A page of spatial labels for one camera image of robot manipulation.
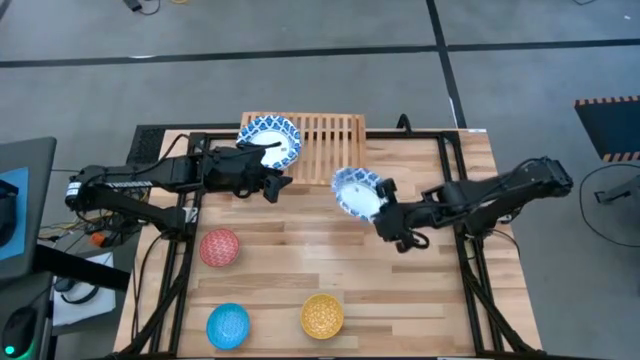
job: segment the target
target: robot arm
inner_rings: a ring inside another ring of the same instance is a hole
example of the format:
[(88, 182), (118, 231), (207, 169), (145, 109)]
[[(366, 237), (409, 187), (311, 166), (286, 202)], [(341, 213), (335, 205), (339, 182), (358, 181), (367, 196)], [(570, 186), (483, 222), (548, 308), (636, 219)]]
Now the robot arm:
[(399, 203), (395, 183), (387, 179), (376, 188), (388, 202), (380, 207), (374, 225), (384, 241), (396, 242), (400, 253), (425, 249), (428, 238), (413, 229), (462, 224), (469, 235), (480, 235), (503, 216), (515, 218), (529, 201), (566, 196), (572, 187), (562, 165), (547, 157), (529, 159), (511, 172), (482, 181), (447, 182), (423, 192), (422, 200), (413, 203)]
[(173, 193), (204, 189), (207, 192), (232, 192), (248, 198), (263, 190), (271, 203), (278, 201), (280, 189), (292, 178), (282, 171), (261, 164), (272, 145), (237, 144), (216, 147), (195, 155), (163, 158), (154, 164), (105, 167), (91, 165), (70, 178), (65, 197), (76, 212), (106, 209), (153, 223), (164, 233), (185, 231), (186, 211), (178, 207), (161, 209), (130, 198), (119, 190), (160, 187)]

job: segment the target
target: wooden table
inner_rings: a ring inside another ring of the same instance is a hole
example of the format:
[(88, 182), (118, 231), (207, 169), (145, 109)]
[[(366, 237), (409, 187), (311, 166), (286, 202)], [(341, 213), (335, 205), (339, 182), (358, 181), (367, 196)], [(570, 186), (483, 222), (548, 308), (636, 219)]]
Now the wooden table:
[[(188, 132), (167, 131), (162, 153), (175, 136)], [(468, 177), (477, 180), (495, 175), (488, 135), (460, 131), (460, 137)], [(181, 140), (171, 155), (184, 154), (186, 146), (187, 141)], [(415, 201), (421, 191), (443, 182), (433, 140), (368, 140), (367, 154), (370, 169), (395, 179), (400, 201)], [(154, 189), (150, 202), (173, 206), (176, 195)], [(202, 237), (217, 228), (237, 234), (240, 255), (231, 266), (213, 269), (194, 254), (179, 356), (474, 354), (450, 228), (421, 229), (430, 237), (431, 247), (398, 254), (392, 244), (376, 235), (373, 226), (346, 215), (326, 186), (287, 187), (277, 204), (267, 203), (260, 194), (247, 200), (231, 194), (207, 194), (196, 251)], [(499, 229), (511, 233), (508, 226)], [(143, 230), (136, 255), (138, 270), (157, 235), (154, 227)], [(167, 247), (166, 241), (158, 244), (147, 263), (141, 291), (142, 324), (156, 307)], [(509, 240), (492, 236), (486, 240), (485, 255), (496, 305), (522, 338), (539, 348), (516, 248)], [(181, 260), (179, 255), (174, 274)], [(130, 342), (134, 304), (131, 286), (115, 351)], [(344, 326), (330, 340), (314, 340), (300, 326), (301, 305), (315, 293), (335, 295), (344, 305)], [(207, 340), (205, 325), (212, 310), (226, 302), (247, 308), (251, 332), (240, 348), (221, 352)], [(486, 314), (481, 305), (479, 309), (485, 347), (489, 349)], [(161, 350), (168, 346), (172, 319), (170, 309), (165, 317)]]

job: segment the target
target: patterned plate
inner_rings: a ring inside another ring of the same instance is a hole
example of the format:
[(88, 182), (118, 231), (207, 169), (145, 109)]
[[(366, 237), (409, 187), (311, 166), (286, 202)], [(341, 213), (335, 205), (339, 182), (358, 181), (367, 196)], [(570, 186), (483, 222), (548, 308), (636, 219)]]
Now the patterned plate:
[(344, 211), (372, 223), (373, 215), (387, 202), (376, 193), (376, 185), (381, 180), (370, 170), (346, 167), (333, 174), (331, 191), (336, 194), (338, 205)]
[(200, 258), (205, 264), (213, 267), (231, 264), (239, 252), (238, 238), (227, 229), (209, 232), (200, 243)]
[(300, 154), (300, 132), (293, 123), (279, 115), (267, 115), (256, 118), (238, 134), (237, 143), (250, 142), (257, 145), (269, 145), (275, 142), (281, 145), (266, 150), (262, 165), (284, 170), (293, 164)]
[(207, 337), (216, 348), (232, 350), (244, 342), (250, 326), (249, 314), (241, 305), (222, 304), (207, 320)]
[(315, 294), (302, 305), (300, 323), (312, 338), (329, 339), (340, 331), (343, 322), (342, 305), (329, 294)]

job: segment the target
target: concrete floor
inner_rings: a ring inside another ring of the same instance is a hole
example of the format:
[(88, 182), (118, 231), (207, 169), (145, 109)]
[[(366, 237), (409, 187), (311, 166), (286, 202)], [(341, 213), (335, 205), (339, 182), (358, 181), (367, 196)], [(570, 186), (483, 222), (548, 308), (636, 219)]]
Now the concrete floor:
[[(120, 1), (14, 0), (0, 21), (0, 61), (435, 43), (420, 0), (162, 1), (157, 15), (142, 17)], [(450, 44), (640, 37), (636, 0), (436, 3)], [(489, 130), (503, 171), (549, 155), (579, 182), (602, 163), (573, 101), (640, 94), (640, 47), (450, 57), (468, 126)], [(374, 127), (393, 126), (404, 112), (414, 127), (454, 126), (437, 53), (0, 69), (0, 114), (13, 129), (0, 141), (53, 135), (59, 168), (123, 163), (137, 124), (234, 122), (243, 111), (269, 109), (364, 113)], [(586, 191), (634, 173), (612, 169)], [(65, 188), (66, 177), (54, 174), (45, 223), (71, 218)], [(598, 228), (640, 244), (637, 209), (603, 209), (591, 198), (586, 212)], [(544, 348), (636, 358), (640, 251), (592, 234), (577, 191), (530, 204), (513, 225)], [(107, 354), (117, 321), (116, 312), (61, 337), (57, 358)]]

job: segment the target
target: yellow bowl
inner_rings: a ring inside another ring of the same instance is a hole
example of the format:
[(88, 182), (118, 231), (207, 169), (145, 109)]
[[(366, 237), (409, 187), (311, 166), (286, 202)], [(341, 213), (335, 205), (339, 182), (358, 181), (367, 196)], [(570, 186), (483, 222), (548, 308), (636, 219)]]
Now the yellow bowl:
[(312, 338), (329, 339), (340, 331), (344, 312), (340, 301), (329, 294), (315, 294), (302, 305), (300, 323)]

